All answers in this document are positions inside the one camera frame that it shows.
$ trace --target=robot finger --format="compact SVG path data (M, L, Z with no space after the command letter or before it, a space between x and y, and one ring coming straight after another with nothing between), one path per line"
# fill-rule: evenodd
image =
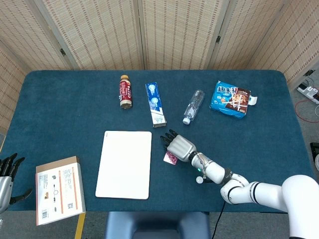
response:
M24 194L22 194L20 196L12 197L10 199L10 205L12 205L12 204L14 204L14 203L16 203L18 201L26 199L27 197L30 196L31 192L32 192L32 189L29 188L28 190L26 190L26 192Z
M18 167L20 166L20 164L24 161L25 157L22 157L18 160L16 160L13 164L13 166L10 168L8 176L11 177L11 181L14 181L14 177L16 175L16 172L18 171Z
M170 143L171 143L171 140L168 139L168 138L166 138L166 137L164 137L164 136L160 136L160 138L161 138L165 143L167 143L167 144L170 144Z
M174 130L172 130L172 129L170 129L169 132L170 132L174 137L178 136L178 133L176 133L176 132L175 132Z
M12 166L12 162L16 158L16 156L17 156L17 153L11 155L9 158L6 158L6 161L5 163L3 163L3 166L2 166L1 176L7 176Z
M167 137L168 139L170 139L170 140L172 140L172 141L173 141L173 139L175 139L175 137L172 136L172 135L170 135L169 133L165 133L165 135L166 135L166 137Z

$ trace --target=metal hinge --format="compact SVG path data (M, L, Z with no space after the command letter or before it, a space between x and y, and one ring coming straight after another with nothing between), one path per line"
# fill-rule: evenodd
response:
M309 76L309 75L311 75L313 72L315 72L316 70L308 70L305 74L304 74L304 76Z
M217 37L216 43L219 43L219 41L220 41L220 36Z
M61 52L62 56L65 56L65 55L66 55L66 54L65 54L65 51L63 50L63 48L60 49L60 52Z

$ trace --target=blue tablecloth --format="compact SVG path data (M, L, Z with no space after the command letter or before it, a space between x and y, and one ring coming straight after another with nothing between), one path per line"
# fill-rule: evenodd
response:
M133 107L120 108L119 81L132 83ZM258 96L243 119L209 109L218 80ZM167 126L153 128L145 83L156 81ZM196 89L206 93L190 125L183 113ZM88 211L220 211L220 186L199 185L189 163L163 162L160 140L174 129L199 151L245 176L248 181L281 185L295 174L312 176L300 126L285 77L277 71L34 71L27 75L1 153L26 157L13 195L35 189L35 167L77 155ZM96 198L103 135L106 130L152 132L150 196L147 200ZM121 164L115 170L121 173ZM35 190L10 210L34 210ZM227 205L226 211L274 212L255 204Z

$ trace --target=red bottle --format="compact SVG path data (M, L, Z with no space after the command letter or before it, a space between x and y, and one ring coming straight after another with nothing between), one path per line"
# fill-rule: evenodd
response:
M120 106L124 109L132 107L131 83L127 75L121 76L120 81Z

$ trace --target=clear plastic bottle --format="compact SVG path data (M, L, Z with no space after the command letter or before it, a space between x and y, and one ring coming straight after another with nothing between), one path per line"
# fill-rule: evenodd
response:
M183 123L184 124L189 124L191 121L194 120L198 109L201 105L201 103L203 102L205 93L202 90L196 90L193 97L191 98L185 113L184 113L184 119L183 119Z

